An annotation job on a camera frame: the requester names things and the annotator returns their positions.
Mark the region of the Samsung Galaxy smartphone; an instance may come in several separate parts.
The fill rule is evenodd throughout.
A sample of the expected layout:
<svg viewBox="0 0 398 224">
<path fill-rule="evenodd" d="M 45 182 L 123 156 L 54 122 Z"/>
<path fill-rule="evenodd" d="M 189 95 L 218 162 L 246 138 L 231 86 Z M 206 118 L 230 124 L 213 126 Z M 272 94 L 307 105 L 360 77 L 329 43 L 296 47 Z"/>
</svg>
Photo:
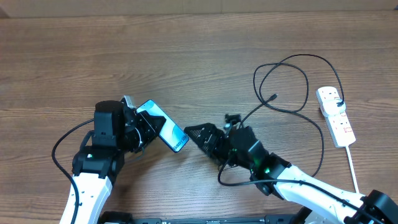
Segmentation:
<svg viewBox="0 0 398 224">
<path fill-rule="evenodd" d="M 153 100 L 147 100 L 136 111 L 138 113 L 146 111 L 152 116 L 163 116 L 165 118 L 159 137 L 174 153 L 180 152 L 189 141 L 188 135 Z"/>
</svg>

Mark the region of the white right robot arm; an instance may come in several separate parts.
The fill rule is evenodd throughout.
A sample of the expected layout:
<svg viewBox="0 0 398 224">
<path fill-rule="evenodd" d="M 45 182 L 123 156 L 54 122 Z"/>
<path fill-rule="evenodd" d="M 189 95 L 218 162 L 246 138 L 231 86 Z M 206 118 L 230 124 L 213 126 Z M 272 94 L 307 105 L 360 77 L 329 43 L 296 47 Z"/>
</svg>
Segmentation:
<svg viewBox="0 0 398 224">
<path fill-rule="evenodd" d="M 205 123 L 184 129 L 193 142 L 222 166 L 240 166 L 251 173 L 264 195 L 302 205 L 309 213 L 332 223 L 397 223 L 397 204 L 373 190 L 365 196 L 348 192 L 307 175 L 297 166 L 269 153 L 251 127 L 230 126 L 227 131 Z"/>
</svg>

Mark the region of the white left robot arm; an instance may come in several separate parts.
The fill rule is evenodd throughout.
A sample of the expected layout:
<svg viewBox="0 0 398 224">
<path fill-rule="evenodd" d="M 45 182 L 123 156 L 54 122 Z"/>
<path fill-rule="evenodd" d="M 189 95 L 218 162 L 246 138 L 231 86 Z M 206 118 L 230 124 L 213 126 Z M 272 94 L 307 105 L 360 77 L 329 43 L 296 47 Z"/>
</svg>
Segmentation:
<svg viewBox="0 0 398 224">
<path fill-rule="evenodd" d="M 138 153 L 159 136 L 166 118 L 140 113 L 125 101 L 95 105 L 94 128 L 83 138 L 72 161 L 71 189 L 61 223 L 134 223 L 130 213 L 103 207 L 128 152 Z"/>
</svg>

